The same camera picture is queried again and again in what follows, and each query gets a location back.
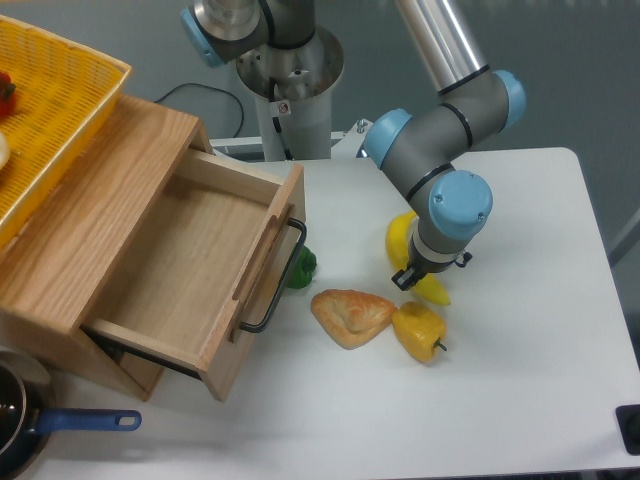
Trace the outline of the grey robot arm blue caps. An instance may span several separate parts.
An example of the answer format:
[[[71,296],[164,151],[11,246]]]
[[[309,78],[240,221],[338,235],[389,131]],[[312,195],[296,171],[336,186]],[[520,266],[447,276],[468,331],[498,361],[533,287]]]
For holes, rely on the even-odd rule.
[[[492,193],[453,163],[518,121],[526,95],[514,75],[490,68],[454,2],[401,1],[397,8],[440,102],[420,117],[403,109],[385,113],[368,128],[362,147],[417,215],[408,256],[393,278],[408,290],[466,261]],[[313,2],[196,1],[181,22],[203,62],[233,64],[253,94],[266,160],[330,154],[331,92],[344,53],[317,23]]]

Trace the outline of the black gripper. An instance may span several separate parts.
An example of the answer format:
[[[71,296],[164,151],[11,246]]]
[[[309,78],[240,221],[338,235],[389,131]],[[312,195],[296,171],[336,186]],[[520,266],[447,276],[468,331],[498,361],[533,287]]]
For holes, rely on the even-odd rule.
[[[407,267],[398,270],[391,278],[399,289],[411,289],[427,274],[441,273],[452,265],[465,268],[473,259],[473,255],[465,249],[454,253],[436,252],[427,247],[421,239],[414,238],[409,240],[408,252]]]

